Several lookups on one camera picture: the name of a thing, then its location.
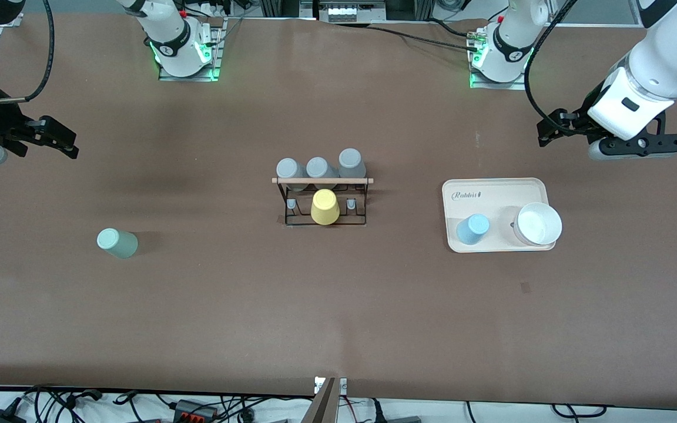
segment blue cup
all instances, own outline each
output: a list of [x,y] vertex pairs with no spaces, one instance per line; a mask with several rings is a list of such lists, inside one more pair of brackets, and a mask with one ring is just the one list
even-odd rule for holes
[[489,229],[490,221],[487,220],[487,217],[483,214],[473,214],[456,226],[456,235],[462,243],[473,246],[479,243],[480,239]]

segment yellow cup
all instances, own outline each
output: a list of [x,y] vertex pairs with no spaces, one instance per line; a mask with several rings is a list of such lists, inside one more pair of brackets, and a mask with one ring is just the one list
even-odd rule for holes
[[312,196],[312,209],[310,215],[319,225],[330,225],[339,219],[339,201],[331,190],[318,190]]

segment brown table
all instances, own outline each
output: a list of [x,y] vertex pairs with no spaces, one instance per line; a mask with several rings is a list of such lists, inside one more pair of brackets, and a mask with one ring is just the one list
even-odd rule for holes
[[[360,397],[677,407],[677,157],[540,149],[524,93],[469,89],[460,51],[367,29],[246,21],[207,84],[157,82],[129,16],[57,16],[56,35],[23,109],[81,154],[0,166],[0,383],[309,394],[343,375]],[[556,30],[542,107],[578,106],[642,35]],[[0,86],[34,88],[45,46],[42,17],[7,30]],[[280,224],[277,161],[349,146],[376,179],[368,225]],[[553,251],[449,250],[443,182],[527,176],[562,214]],[[100,251],[104,227],[140,254]]]

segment red wire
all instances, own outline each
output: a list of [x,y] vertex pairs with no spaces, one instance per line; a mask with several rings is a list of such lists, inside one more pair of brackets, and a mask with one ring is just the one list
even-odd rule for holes
[[349,411],[351,412],[352,417],[354,417],[354,423],[360,423],[360,421],[357,420],[357,415],[354,414],[354,407],[351,406],[351,402],[349,401],[349,397],[344,395],[344,401],[346,401],[346,405],[349,406]]

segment white tray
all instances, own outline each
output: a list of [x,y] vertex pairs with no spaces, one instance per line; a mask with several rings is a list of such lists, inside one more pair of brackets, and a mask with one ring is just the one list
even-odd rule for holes
[[[529,246],[516,238],[511,224],[529,203],[548,204],[545,184],[536,177],[500,179],[451,179],[443,184],[443,209],[448,246],[457,253],[493,251],[546,251],[555,246]],[[456,225],[472,214],[490,220],[490,230],[473,246],[459,241]]]

